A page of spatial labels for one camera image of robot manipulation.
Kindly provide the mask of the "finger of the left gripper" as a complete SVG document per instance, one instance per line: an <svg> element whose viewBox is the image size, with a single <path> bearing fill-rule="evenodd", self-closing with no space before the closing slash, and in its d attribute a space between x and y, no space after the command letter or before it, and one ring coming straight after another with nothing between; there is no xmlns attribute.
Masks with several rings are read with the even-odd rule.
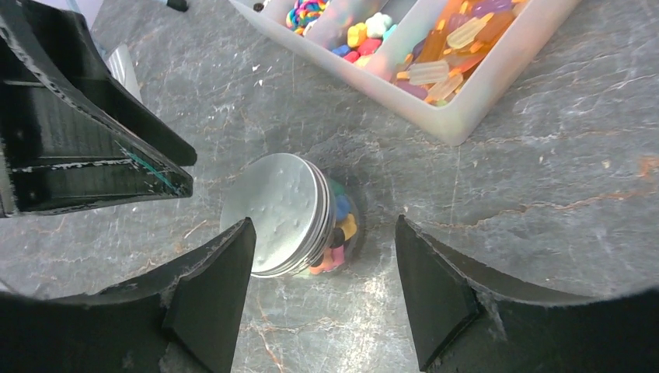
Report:
<svg viewBox="0 0 659 373"><path fill-rule="evenodd" d="M77 78L77 89L178 166L193 166L197 152L112 77Z"/></svg>
<svg viewBox="0 0 659 373"><path fill-rule="evenodd" d="M1 3L1 216L190 197L189 166L104 113L78 77L112 77L82 15Z"/></svg>

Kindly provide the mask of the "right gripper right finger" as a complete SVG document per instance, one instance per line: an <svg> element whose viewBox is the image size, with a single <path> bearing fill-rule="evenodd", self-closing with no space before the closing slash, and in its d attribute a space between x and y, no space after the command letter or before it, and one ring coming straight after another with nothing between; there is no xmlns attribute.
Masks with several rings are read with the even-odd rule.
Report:
<svg viewBox="0 0 659 373"><path fill-rule="evenodd" d="M399 277L423 372L656 372L658 288L591 297L528 283L404 215Z"/></svg>

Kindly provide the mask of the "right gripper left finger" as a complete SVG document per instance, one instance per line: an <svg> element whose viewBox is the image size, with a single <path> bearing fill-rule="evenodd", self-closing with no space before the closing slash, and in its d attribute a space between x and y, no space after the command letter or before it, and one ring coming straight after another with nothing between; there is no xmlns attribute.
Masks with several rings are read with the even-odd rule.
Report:
<svg viewBox="0 0 659 373"><path fill-rule="evenodd" d="M182 256L95 294L1 295L3 372L157 372L179 347L227 372L256 244L243 219Z"/></svg>

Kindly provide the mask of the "clear plastic scoop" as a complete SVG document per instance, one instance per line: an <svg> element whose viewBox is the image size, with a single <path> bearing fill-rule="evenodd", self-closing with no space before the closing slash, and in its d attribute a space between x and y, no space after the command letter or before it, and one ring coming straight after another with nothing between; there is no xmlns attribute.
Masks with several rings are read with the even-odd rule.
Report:
<svg viewBox="0 0 659 373"><path fill-rule="evenodd" d="M106 59L110 74L115 78L138 102L142 103L139 84L134 71L134 64L126 44L117 46Z"/></svg>

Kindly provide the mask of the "silver round jar lid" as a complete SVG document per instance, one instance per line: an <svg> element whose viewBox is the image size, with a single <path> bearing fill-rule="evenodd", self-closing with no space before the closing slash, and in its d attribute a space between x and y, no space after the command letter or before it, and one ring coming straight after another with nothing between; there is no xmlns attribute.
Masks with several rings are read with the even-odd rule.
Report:
<svg viewBox="0 0 659 373"><path fill-rule="evenodd" d="M222 198L221 228L245 217L256 230L252 276L292 276L322 259L335 223L335 198L311 162L288 153L267 155L247 166Z"/></svg>

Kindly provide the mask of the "small clear glass jar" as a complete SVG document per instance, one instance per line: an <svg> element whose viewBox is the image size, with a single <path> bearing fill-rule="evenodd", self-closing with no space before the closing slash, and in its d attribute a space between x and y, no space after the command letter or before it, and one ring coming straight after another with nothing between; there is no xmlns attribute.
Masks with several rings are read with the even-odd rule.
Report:
<svg viewBox="0 0 659 373"><path fill-rule="evenodd" d="M327 180L334 193L336 212L331 240L321 256L302 271L304 276L327 274L343 269L357 247L360 235L360 214L355 199L343 184L331 178Z"/></svg>

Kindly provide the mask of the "clear compartment candy box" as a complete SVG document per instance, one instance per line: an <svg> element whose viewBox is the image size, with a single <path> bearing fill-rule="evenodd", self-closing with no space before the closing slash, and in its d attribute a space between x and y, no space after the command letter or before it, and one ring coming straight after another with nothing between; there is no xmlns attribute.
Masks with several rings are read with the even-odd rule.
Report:
<svg viewBox="0 0 659 373"><path fill-rule="evenodd" d="M460 145L574 1L236 1L257 30Z"/></svg>

